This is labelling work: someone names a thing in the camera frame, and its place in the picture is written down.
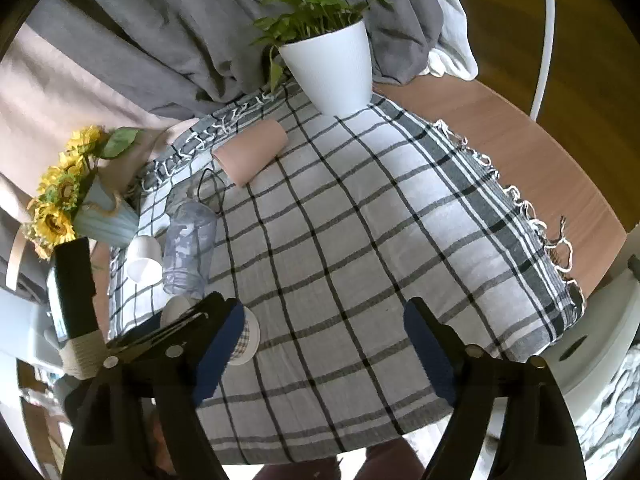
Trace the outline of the checkered tablecloth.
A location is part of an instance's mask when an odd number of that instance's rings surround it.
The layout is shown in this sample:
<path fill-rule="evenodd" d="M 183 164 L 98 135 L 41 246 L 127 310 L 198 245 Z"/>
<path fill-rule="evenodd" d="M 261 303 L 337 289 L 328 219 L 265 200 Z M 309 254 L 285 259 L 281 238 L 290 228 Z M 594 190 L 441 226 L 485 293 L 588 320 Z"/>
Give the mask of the checkered tablecloth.
<path fill-rule="evenodd" d="M 265 119 L 288 144 L 236 186 L 213 150 Z M 198 409 L 225 464 L 316 460 L 445 417 L 402 322 L 411 298 L 511 361 L 584 312 L 533 206 L 490 159 L 382 96 L 336 118 L 288 84 L 201 119 L 134 180 L 139 233 L 163 236 L 169 192 L 206 167 L 226 181 L 206 288 L 238 298 L 262 335 Z"/>

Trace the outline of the white chair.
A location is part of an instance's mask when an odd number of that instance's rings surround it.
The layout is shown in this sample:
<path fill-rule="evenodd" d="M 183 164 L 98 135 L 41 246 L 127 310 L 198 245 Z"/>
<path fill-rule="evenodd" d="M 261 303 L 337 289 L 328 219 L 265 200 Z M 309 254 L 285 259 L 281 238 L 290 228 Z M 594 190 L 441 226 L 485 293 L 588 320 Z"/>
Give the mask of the white chair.
<path fill-rule="evenodd" d="M 541 356 L 577 422 L 620 369 L 639 328 L 639 258 L 595 292 L 582 318 Z"/>

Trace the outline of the dark glass cup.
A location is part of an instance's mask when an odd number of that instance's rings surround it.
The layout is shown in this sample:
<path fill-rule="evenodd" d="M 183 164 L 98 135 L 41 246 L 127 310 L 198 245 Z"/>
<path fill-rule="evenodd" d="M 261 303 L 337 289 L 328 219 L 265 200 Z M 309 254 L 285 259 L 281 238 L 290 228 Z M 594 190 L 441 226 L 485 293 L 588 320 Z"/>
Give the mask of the dark glass cup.
<path fill-rule="evenodd" d="M 226 181 L 212 168 L 206 167 L 174 186 L 168 194 L 165 212 L 172 217 L 189 200 L 195 200 L 220 214 L 224 206 Z"/>

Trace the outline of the white pot green plant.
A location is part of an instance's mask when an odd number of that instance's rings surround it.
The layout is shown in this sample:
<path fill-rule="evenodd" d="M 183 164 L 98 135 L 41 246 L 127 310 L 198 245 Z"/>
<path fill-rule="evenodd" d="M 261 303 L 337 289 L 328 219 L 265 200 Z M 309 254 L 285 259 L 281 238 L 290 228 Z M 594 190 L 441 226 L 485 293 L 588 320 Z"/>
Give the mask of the white pot green plant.
<path fill-rule="evenodd" d="M 390 0 L 262 0 L 288 10 L 254 21 L 268 47 L 269 90 L 290 74 L 323 115 L 346 117 L 372 98 L 372 61 L 364 16 Z"/>

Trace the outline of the yellow sunflower bouquet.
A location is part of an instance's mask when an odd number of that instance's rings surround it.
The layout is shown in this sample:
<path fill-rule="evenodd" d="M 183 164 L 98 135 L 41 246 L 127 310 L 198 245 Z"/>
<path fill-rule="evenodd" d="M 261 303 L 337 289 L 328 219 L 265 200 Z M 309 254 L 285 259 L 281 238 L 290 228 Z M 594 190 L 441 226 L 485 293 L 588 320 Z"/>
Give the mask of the yellow sunflower bouquet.
<path fill-rule="evenodd" d="M 111 132 L 88 126 L 72 133 L 58 163 L 42 174 L 36 196 L 29 202 L 30 219 L 23 230 L 41 259 L 50 259 L 54 248 L 79 236 L 73 220 L 95 177 L 111 191 L 99 175 L 99 162 L 119 158 L 134 145 L 137 128 L 118 128 Z"/>

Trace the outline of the grey curtain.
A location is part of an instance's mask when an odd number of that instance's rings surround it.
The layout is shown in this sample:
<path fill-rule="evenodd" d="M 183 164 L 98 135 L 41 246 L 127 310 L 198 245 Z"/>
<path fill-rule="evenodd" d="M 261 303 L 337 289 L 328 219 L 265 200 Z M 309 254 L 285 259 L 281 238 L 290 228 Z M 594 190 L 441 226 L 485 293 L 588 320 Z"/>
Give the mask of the grey curtain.
<path fill-rule="evenodd" d="M 137 106 L 182 122 L 266 82 L 254 25 L 264 12 L 262 0 L 39 0 L 23 25 Z M 3 249 L 17 225 L 2 209 Z"/>

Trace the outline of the pink beige curtain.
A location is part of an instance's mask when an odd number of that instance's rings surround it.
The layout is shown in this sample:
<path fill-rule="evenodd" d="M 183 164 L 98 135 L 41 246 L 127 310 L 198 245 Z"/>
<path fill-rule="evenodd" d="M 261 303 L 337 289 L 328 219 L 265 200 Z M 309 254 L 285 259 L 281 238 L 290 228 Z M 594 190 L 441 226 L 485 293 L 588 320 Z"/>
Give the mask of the pink beige curtain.
<path fill-rule="evenodd" d="M 23 25 L 1 61 L 1 208 L 18 222 L 28 220 L 41 175 L 76 130 L 142 130 L 132 148 L 101 170 L 109 188 L 124 192 L 143 165 L 196 122 L 147 112 Z"/>

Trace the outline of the clear plastic jar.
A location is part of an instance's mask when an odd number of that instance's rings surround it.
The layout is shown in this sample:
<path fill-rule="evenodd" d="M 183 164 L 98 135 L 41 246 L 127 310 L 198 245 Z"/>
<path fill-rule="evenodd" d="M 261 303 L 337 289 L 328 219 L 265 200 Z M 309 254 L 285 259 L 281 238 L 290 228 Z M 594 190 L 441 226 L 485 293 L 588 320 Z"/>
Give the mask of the clear plastic jar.
<path fill-rule="evenodd" d="M 217 216 L 196 200 L 183 203 L 171 217 L 163 258 L 165 292 L 202 299 L 213 261 Z"/>

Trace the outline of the blue ribbed flower vase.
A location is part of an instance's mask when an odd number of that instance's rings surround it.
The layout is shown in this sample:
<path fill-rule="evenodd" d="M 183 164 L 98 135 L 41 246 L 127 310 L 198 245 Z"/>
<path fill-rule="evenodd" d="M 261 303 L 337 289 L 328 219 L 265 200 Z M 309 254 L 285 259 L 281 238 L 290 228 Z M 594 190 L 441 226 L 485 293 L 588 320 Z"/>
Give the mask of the blue ribbed flower vase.
<path fill-rule="evenodd" d="M 95 177 L 78 208 L 73 227 L 79 236 L 127 248 L 136 236 L 139 215 L 122 196 Z"/>

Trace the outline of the white ceramic cup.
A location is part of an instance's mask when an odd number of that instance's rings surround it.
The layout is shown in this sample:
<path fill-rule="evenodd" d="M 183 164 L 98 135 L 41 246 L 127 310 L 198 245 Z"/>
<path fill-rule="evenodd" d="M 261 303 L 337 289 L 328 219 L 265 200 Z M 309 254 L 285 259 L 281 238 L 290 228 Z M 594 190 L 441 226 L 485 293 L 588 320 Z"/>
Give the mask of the white ceramic cup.
<path fill-rule="evenodd" d="M 138 285 L 155 284 L 162 279 L 162 246 L 147 235 L 136 236 L 126 252 L 125 272 Z"/>

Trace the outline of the terracotta pink cup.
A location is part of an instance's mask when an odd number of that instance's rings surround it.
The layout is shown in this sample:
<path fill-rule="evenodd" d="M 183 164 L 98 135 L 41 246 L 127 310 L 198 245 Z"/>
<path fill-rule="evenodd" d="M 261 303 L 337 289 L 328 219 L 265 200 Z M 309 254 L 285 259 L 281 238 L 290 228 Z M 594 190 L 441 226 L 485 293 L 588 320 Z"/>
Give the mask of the terracotta pink cup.
<path fill-rule="evenodd" d="M 213 150 L 227 177 L 245 186 L 276 158 L 288 144 L 288 135 L 274 119 L 265 119 L 236 134 Z"/>

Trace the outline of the houndstooth paper cup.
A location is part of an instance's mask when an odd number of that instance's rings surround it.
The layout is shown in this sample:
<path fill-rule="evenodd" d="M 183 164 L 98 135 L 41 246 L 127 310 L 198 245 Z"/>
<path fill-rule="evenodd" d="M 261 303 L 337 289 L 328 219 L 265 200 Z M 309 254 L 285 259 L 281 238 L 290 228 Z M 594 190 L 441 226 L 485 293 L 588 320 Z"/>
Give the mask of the houndstooth paper cup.
<path fill-rule="evenodd" d="M 167 327 L 192 310 L 198 300 L 188 296 L 171 296 L 160 314 L 160 326 Z M 229 364 L 242 366 L 250 362 L 260 344 L 260 327 L 256 315 L 247 307 L 242 307 L 231 323 L 232 350 Z"/>

